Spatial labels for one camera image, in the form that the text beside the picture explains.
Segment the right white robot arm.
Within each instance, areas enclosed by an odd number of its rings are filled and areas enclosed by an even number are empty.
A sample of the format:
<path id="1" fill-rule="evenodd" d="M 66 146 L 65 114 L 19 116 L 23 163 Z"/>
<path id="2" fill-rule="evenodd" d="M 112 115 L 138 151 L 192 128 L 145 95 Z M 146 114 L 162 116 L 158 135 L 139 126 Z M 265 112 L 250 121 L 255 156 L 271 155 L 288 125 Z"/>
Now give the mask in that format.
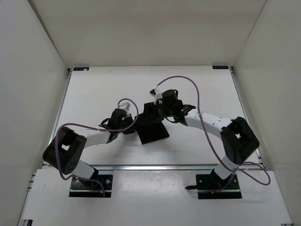
<path id="1" fill-rule="evenodd" d="M 178 91 L 175 89 L 165 92 L 153 89 L 150 94 L 154 101 L 144 104 L 143 113 L 140 115 L 141 125 L 152 125 L 172 117 L 175 123 L 203 130 L 222 141 L 225 156 L 211 176 L 211 184 L 215 188 L 223 188 L 231 172 L 242 165 L 260 145 L 242 117 L 221 118 L 202 112 L 193 105 L 185 105 L 178 99 Z"/>

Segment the right aluminium side rail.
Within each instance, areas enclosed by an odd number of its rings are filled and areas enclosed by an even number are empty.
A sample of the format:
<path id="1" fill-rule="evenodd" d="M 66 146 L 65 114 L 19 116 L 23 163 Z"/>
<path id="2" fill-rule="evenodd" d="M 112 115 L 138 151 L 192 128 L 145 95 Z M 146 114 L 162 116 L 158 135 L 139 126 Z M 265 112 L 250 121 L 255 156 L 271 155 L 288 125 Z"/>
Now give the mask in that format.
<path id="1" fill-rule="evenodd" d="M 245 102 L 244 102 L 244 99 L 243 99 L 243 96 L 242 96 L 242 92 L 240 90 L 240 87 L 238 85 L 237 79 L 236 79 L 235 74 L 234 74 L 234 67 L 233 66 L 230 67 L 230 73 L 231 73 L 232 80 L 234 82 L 234 86 L 235 86 L 235 89 L 236 89 L 236 92 L 237 92 L 237 95 L 238 95 L 238 98 L 239 98 L 239 101 L 240 101 L 245 119 L 246 119 L 247 123 L 249 124 L 249 126 L 251 128 L 253 128 L 252 124 L 249 120 L 249 117 L 248 117 L 248 113 L 247 113 L 247 110 L 246 110 L 246 105 L 245 105 Z M 262 155 L 261 155 L 261 152 L 260 152 L 259 148 L 256 149 L 256 155 L 257 155 L 259 164 L 261 164 L 265 168 L 265 164 L 264 164 L 264 161 L 262 159 Z"/>

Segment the black skirt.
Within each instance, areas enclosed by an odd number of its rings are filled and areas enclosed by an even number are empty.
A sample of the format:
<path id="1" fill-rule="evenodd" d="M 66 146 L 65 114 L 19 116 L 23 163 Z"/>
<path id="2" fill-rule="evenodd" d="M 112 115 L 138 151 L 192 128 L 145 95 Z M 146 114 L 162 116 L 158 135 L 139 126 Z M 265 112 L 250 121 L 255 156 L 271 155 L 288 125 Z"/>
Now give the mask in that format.
<path id="1" fill-rule="evenodd" d="M 153 122 L 151 118 L 148 118 L 143 113 L 137 116 L 134 127 L 142 145 L 170 137 L 167 129 L 161 121 Z"/>

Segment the left blue corner label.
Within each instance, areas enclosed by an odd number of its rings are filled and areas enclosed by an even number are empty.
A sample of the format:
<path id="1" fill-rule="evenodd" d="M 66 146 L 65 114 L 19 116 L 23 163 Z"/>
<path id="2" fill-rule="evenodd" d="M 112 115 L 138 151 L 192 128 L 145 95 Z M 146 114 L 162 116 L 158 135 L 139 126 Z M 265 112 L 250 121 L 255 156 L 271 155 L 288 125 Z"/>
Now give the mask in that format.
<path id="1" fill-rule="evenodd" d="M 89 67 L 74 67 L 73 71 L 88 71 Z"/>

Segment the left aluminium side rail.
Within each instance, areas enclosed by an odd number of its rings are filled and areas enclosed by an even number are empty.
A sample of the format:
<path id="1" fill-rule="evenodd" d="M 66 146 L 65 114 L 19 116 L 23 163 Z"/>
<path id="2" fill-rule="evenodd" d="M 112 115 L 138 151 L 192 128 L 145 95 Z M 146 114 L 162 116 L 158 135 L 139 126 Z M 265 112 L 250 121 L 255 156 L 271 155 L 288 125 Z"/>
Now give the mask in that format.
<path id="1" fill-rule="evenodd" d="M 66 80 L 63 82 L 63 86 L 62 86 L 62 88 L 60 90 L 60 93 L 59 93 L 59 96 L 58 96 L 58 101 L 59 102 L 58 102 L 57 107 L 55 109 L 55 119 L 54 119 L 53 126 L 51 128 L 48 143 L 47 143 L 46 148 L 43 151 L 42 156 L 41 156 L 42 157 L 41 167 L 43 167 L 45 165 L 44 152 L 46 151 L 48 145 L 51 144 L 51 142 L 54 139 L 55 134 L 56 134 L 56 128 L 57 128 L 58 121 L 59 121 L 59 118 L 60 118 L 60 115 L 61 115 L 62 107 L 63 107 L 65 96 L 66 96 L 66 93 L 67 93 L 67 90 L 68 90 L 68 86 L 69 86 L 69 83 L 70 83 L 73 68 L 68 68 L 67 70 L 68 70 L 68 74 L 65 77 Z"/>

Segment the blue corner label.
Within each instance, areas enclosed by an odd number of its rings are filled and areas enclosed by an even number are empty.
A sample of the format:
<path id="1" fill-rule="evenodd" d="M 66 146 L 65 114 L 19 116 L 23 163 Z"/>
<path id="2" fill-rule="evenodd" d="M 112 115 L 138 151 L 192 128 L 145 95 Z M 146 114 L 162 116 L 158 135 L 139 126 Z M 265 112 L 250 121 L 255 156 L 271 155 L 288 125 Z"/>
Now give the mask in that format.
<path id="1" fill-rule="evenodd" d="M 229 69 L 229 67 L 226 65 L 213 65 L 212 68 L 214 70 L 228 70 Z"/>
<path id="2" fill-rule="evenodd" d="M 73 71 L 88 71 L 89 67 L 74 67 Z"/>

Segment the right blue corner label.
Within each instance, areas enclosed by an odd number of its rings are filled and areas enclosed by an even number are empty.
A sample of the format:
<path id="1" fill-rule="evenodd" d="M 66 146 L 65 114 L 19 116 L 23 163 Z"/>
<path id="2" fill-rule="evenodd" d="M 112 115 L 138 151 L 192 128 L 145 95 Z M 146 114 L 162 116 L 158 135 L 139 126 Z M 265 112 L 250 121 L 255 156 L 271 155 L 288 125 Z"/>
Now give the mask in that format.
<path id="1" fill-rule="evenodd" d="M 229 69 L 229 67 L 226 65 L 213 65 L 212 68 L 214 70 L 228 70 Z"/>

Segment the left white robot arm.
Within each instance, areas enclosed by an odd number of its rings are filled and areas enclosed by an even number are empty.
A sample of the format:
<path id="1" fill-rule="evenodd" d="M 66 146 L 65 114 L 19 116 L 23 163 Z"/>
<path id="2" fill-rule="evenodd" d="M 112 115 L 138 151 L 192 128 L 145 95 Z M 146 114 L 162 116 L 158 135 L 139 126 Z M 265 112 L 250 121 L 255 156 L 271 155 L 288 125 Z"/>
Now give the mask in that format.
<path id="1" fill-rule="evenodd" d="M 127 109 L 116 108 L 111 117 L 104 119 L 98 128 L 86 127 L 74 131 L 68 126 L 63 126 L 45 149 L 42 158 L 59 170 L 62 176 L 71 175 L 88 189 L 101 187 L 98 170 L 80 159 L 84 149 L 109 144 L 120 133 L 134 133 L 135 121 L 136 118 L 133 118 Z"/>

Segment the aluminium side rail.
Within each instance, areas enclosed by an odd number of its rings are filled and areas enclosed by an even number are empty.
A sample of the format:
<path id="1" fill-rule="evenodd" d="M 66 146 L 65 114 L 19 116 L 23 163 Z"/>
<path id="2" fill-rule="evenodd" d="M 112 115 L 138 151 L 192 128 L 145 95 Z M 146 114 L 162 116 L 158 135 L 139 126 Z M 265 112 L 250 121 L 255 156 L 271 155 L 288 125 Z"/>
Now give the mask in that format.
<path id="1" fill-rule="evenodd" d="M 51 144 L 51 142 L 54 139 L 55 134 L 56 134 L 56 128 L 57 128 L 58 121 L 59 121 L 59 118 L 60 118 L 60 115 L 61 115 L 62 107 L 63 107 L 65 96 L 66 96 L 66 93 L 67 93 L 67 90 L 68 90 L 68 86 L 69 86 L 69 83 L 70 83 L 73 68 L 68 68 L 67 70 L 68 70 L 68 74 L 65 77 L 66 80 L 63 82 L 63 86 L 62 86 L 62 88 L 60 90 L 60 93 L 59 93 L 59 96 L 58 96 L 58 101 L 59 102 L 58 102 L 57 107 L 55 109 L 55 119 L 54 119 L 53 126 L 51 128 L 48 143 L 47 143 L 46 148 L 43 151 L 42 156 L 41 156 L 42 157 L 41 167 L 43 167 L 45 165 L 44 152 L 46 151 L 48 145 Z"/>
<path id="2" fill-rule="evenodd" d="M 242 96 L 242 92 L 240 90 L 240 87 L 238 85 L 237 79 L 236 79 L 235 74 L 234 74 L 234 67 L 233 66 L 230 67 L 230 73 L 231 73 L 232 80 L 234 82 L 234 86 L 235 86 L 235 89 L 236 89 L 236 92 L 237 92 L 237 95 L 238 95 L 238 98 L 239 98 L 239 101 L 240 101 L 245 119 L 246 119 L 247 123 L 249 124 L 249 126 L 251 128 L 253 128 L 252 124 L 249 120 L 249 117 L 248 117 L 248 113 L 247 113 L 247 110 L 246 110 L 246 105 L 245 105 L 245 102 L 244 102 L 244 99 L 243 99 L 243 96 Z M 261 155 L 261 152 L 260 152 L 259 148 L 256 149 L 256 155 L 257 155 L 259 164 L 261 164 L 265 168 L 265 164 L 264 164 L 264 161 L 262 159 L 262 155 Z"/>

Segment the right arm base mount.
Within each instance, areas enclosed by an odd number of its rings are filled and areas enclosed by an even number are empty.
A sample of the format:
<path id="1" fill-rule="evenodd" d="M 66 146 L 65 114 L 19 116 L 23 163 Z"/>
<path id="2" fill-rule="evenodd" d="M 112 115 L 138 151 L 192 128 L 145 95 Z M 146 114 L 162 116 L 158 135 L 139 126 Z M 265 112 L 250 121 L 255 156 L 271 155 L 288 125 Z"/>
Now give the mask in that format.
<path id="1" fill-rule="evenodd" d="M 197 190 L 199 200 L 209 199 L 242 199 L 236 174 L 220 179 L 212 170 L 210 174 L 197 174 L 196 184 L 185 187 L 186 190 Z"/>

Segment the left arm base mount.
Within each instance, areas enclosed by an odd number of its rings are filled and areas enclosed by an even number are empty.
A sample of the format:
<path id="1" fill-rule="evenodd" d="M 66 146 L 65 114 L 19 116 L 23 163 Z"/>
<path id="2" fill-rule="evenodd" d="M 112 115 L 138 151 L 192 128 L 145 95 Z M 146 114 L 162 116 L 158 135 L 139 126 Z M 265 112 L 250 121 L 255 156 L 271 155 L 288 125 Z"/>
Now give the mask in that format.
<path id="1" fill-rule="evenodd" d="M 112 172 L 98 172 L 98 182 L 84 181 L 73 178 L 70 185 L 69 197 L 111 198 L 113 174 Z"/>

